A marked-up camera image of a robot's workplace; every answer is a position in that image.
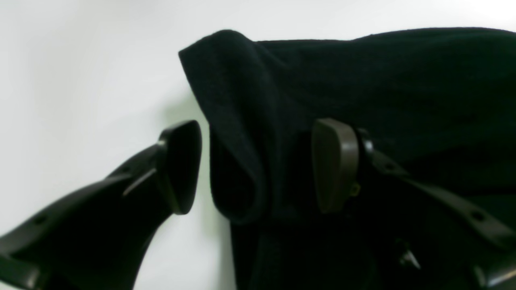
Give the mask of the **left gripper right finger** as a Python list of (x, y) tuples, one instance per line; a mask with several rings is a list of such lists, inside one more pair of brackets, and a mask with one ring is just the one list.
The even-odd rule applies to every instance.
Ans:
[(369, 133), (331, 118), (312, 126), (321, 213), (345, 213), (389, 290), (514, 290), (515, 229), (485, 208), (412, 177)]

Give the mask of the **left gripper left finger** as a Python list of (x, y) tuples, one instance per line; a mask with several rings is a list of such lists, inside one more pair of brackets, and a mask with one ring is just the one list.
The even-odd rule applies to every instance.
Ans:
[(1, 281), (23, 290), (131, 290), (158, 228), (189, 213), (202, 154), (197, 121), (1, 236)]

